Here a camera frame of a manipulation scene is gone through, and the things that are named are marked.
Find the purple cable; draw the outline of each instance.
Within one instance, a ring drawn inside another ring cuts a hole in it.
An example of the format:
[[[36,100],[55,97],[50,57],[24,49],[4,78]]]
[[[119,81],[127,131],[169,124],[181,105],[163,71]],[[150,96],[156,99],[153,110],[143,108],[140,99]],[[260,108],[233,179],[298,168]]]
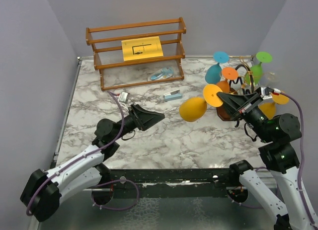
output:
[[[117,98],[116,98],[111,92],[109,92],[109,91],[107,91],[107,92],[108,92],[108,94],[115,100],[115,102],[116,102],[116,104],[117,104],[117,106],[118,106],[118,108],[119,108],[119,111],[120,111],[120,114],[121,114],[121,127],[120,127],[120,130],[119,130],[117,136],[116,136],[111,142],[107,143],[107,144],[104,145],[103,147],[97,148],[97,149],[95,149],[95,150],[93,150],[93,151],[87,153],[86,156],[89,156],[89,155],[91,155],[91,154],[94,154],[94,153],[96,153],[96,152],[98,152],[98,151],[100,151],[100,150],[102,150],[102,149],[104,149],[104,148],[110,146],[111,144],[113,144],[113,143],[120,137],[120,135],[121,135],[121,133],[123,132],[123,129],[124,129],[124,125],[125,125],[124,119],[125,119],[125,116],[124,116],[123,109],[122,109],[122,107],[120,106],[120,103],[118,102]],[[64,170],[66,170],[66,169],[69,168],[71,165],[75,164],[76,162],[78,162],[79,160],[81,160],[81,159],[83,159],[83,158],[84,158],[84,156],[82,155],[82,156],[80,156],[79,158],[77,158],[77,159],[71,161],[71,162],[68,163],[66,166],[64,166],[63,168],[61,168],[60,170],[58,170],[58,171],[57,171],[58,174],[62,173]],[[32,216],[32,215],[33,215],[33,214],[31,213],[30,209],[31,209],[31,206],[32,206],[32,204],[33,204],[33,202],[34,202],[36,196],[37,196],[37,195],[39,194],[39,192],[43,189],[43,187],[44,187],[50,180],[52,180],[52,179],[53,179],[54,177],[56,177],[56,176],[58,176],[58,175],[57,175],[56,173],[54,173],[52,176],[50,176],[49,178],[47,178],[47,179],[40,185],[40,187],[35,191],[35,193],[33,194],[32,198],[30,199],[29,204],[28,204],[28,206],[27,206],[27,208],[26,208],[26,214],[27,214],[27,216]]]
[[[301,161],[300,161],[300,166],[299,166],[299,171],[298,171],[298,175],[297,175],[297,185],[298,185],[298,191],[300,194],[300,197],[302,199],[302,202],[304,204],[306,213],[308,215],[308,218],[311,222],[311,224],[313,225],[314,229],[318,230],[317,227],[315,227],[315,221],[310,213],[310,209],[308,207],[307,201],[305,199],[305,195],[303,192],[303,188],[302,188],[302,175],[303,175],[303,169],[304,169],[304,164],[305,164],[305,152],[304,152],[304,115],[303,115],[303,111],[302,108],[300,107],[300,104],[298,101],[296,101],[296,99],[294,99],[293,97],[291,97],[288,94],[285,93],[281,93],[281,95],[284,95],[286,97],[288,97],[289,99],[291,99],[296,106],[298,107],[299,110],[299,115],[300,115],[300,123],[301,123],[301,133],[302,133],[302,137],[300,138],[300,154],[301,154]]]
[[[258,172],[260,169],[266,169],[266,167],[264,166],[261,166],[261,167],[258,167],[255,169],[255,172]],[[252,205],[247,205],[247,204],[242,204],[242,203],[239,203],[239,202],[236,202],[234,201],[229,195],[228,195],[228,198],[232,200],[233,203],[236,203],[242,207],[246,207],[246,208],[249,208],[249,209],[262,209],[262,207],[256,207],[256,206],[252,206]]]
[[[136,191],[137,191],[137,197],[136,197],[136,201],[135,203],[133,203],[132,205],[128,206],[128,207],[125,207],[125,208],[111,208],[111,207],[106,207],[104,205],[98,205],[95,203],[95,200],[93,198],[93,196],[91,197],[93,203],[94,203],[94,206],[98,206],[100,208],[103,208],[103,209],[108,209],[108,210],[114,210],[114,211],[123,211],[123,210],[128,210],[128,209],[131,209],[133,206],[135,206],[136,204],[138,204],[138,201],[139,201],[139,189],[138,189],[138,186],[137,184],[135,184],[133,181],[129,180],[129,179],[126,179],[126,180],[122,180],[122,179],[116,179],[116,180],[113,180],[113,181],[109,181],[107,183],[103,183],[103,184],[98,184],[98,185],[95,185],[94,187],[100,187],[100,186],[104,186],[104,185],[108,185],[108,184],[112,184],[112,183],[117,183],[117,182],[121,182],[121,181],[127,181],[129,183],[132,183],[133,186],[136,188]]]

